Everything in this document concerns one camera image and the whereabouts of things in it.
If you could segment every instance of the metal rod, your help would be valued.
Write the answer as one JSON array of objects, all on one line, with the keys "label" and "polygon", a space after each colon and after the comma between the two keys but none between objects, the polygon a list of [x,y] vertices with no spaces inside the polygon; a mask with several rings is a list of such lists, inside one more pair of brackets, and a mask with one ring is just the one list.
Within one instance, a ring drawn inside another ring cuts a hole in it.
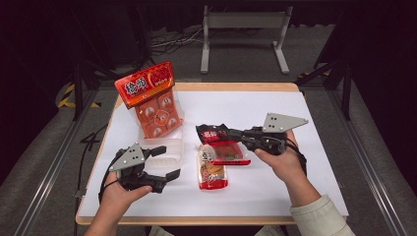
[{"label": "metal rod", "polygon": [[372,193],[374,194],[375,200],[377,201],[377,204],[381,209],[381,212],[387,222],[389,230],[391,231],[392,235],[408,235],[404,226],[401,223],[401,220],[396,214],[391,201],[389,200],[386,187],[384,183],[381,181],[380,177],[378,176],[376,170],[374,169],[372,162],[370,161],[368,154],[365,152],[365,149],[363,148],[354,127],[349,121],[347,121],[344,118],[343,111],[339,108],[339,97],[333,90],[328,91],[328,96],[330,101],[332,102],[334,109],[337,111],[337,115],[343,123],[343,126],[350,138],[350,141],[355,147],[355,150],[357,152],[358,163],[362,169],[362,172],[365,175],[365,178],[368,181]]},{"label": "metal rod", "polygon": [[[87,94],[86,104],[85,107],[89,107],[89,105],[93,102],[96,95],[95,90],[91,90]],[[24,217],[22,218],[21,223],[19,224],[15,236],[25,236],[29,235],[30,230],[33,228],[34,223],[36,222],[37,217],[40,214],[40,211],[45,204],[50,191],[58,177],[59,172],[61,171],[62,166],[65,163],[67,158],[67,151],[77,134],[81,124],[83,123],[84,118],[89,110],[84,109],[83,112],[80,114],[80,117],[77,121],[73,121],[71,124],[64,141],[61,147],[58,149],[54,159],[52,160],[51,165],[49,166],[48,171],[45,174],[45,177],[41,181],[31,203],[28,207]]]}]

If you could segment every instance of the person's right hand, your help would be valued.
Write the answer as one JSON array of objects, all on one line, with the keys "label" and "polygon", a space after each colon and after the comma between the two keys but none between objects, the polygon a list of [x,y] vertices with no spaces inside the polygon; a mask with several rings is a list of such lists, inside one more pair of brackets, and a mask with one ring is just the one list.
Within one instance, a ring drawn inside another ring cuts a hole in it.
[{"label": "person's right hand", "polygon": [[[287,138],[294,143],[292,145],[298,147],[294,133],[290,130],[286,134]],[[281,155],[271,155],[261,149],[256,149],[255,154],[272,167],[275,175],[285,183],[294,207],[308,205],[320,198],[319,192],[310,183],[301,168],[297,152],[291,147],[288,147]]]},{"label": "person's right hand", "polygon": [[[286,135],[287,139],[292,141],[293,144],[289,143],[298,147],[292,130],[287,131]],[[297,179],[299,176],[305,177],[297,152],[290,147],[287,147],[281,155],[272,155],[262,149],[256,149],[255,154],[260,160],[268,164],[275,175],[284,183]]]}]

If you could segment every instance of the metal bracket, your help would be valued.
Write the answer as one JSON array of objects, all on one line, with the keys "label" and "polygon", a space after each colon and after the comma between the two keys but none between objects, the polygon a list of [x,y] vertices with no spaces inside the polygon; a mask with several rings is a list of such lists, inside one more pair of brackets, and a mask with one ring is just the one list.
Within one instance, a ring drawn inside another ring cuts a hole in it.
[{"label": "metal bracket", "polygon": [[309,123],[307,119],[268,113],[263,126],[264,133],[284,133],[287,130],[294,129]]},{"label": "metal bracket", "polygon": [[146,159],[139,144],[134,144],[120,156],[120,158],[109,167],[109,171],[126,169],[135,165],[145,163]]}]

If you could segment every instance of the gray carpet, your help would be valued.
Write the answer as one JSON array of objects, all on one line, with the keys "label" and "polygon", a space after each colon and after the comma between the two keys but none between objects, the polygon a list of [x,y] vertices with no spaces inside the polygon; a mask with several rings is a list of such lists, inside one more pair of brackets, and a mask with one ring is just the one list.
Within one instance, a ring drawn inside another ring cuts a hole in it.
[{"label": "gray carpet", "polygon": [[[153,56],[154,61],[170,60],[176,79],[182,82],[294,82],[301,73],[313,70],[313,64],[322,50],[330,27],[291,28],[283,45],[290,74],[282,75],[271,48],[274,37],[271,30],[260,30],[248,36],[236,31],[219,31],[210,41],[210,64],[207,75],[200,74],[202,44],[194,42],[171,54]],[[417,235],[417,199],[408,187],[376,128],[356,87],[353,87],[350,115],[352,125],[368,154],[373,168],[381,178],[390,202],[405,232],[393,233],[387,218],[376,201],[375,192],[358,161],[358,152],[346,131],[338,106],[332,102],[336,92],[325,91],[318,78],[300,89],[306,93],[307,104],[328,154],[336,179],[341,188],[350,216],[347,222],[357,235]],[[75,202],[78,173],[85,144],[80,141],[104,126],[110,117],[116,98],[111,83],[95,94],[100,108],[89,108],[80,129],[74,135],[56,180],[40,211],[29,226],[28,235],[72,235],[74,232]],[[74,108],[60,108],[59,113],[43,129],[20,158],[0,189],[0,235],[14,235],[30,202],[35,196],[61,143],[74,123]],[[101,140],[104,132],[97,136]],[[100,144],[87,151],[82,171],[85,187]],[[300,235],[296,226],[288,226],[290,235]],[[85,232],[78,226],[79,235]],[[121,226],[119,235],[142,235],[142,227]]]}]

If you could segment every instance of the table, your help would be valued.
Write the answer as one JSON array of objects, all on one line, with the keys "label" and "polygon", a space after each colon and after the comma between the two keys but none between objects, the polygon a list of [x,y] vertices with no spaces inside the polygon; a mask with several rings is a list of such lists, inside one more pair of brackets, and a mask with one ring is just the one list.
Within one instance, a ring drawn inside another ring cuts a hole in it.
[{"label": "table", "polygon": [[[308,159],[309,178],[319,192],[332,198],[343,216],[348,215],[304,96],[294,84],[177,83],[175,89],[185,110],[181,176],[169,182],[162,194],[149,194],[133,203],[120,224],[294,224],[284,184],[251,152],[248,155],[252,160],[250,165],[227,167],[229,186],[226,188],[202,191],[198,186],[197,145],[200,141],[195,126],[224,123],[233,129],[250,129],[263,125],[267,112],[310,121],[294,129],[300,150]],[[138,128],[119,98],[90,175],[87,194],[76,216],[79,224],[91,223],[98,208],[97,194],[105,169],[115,151],[137,140],[135,127]]]}]

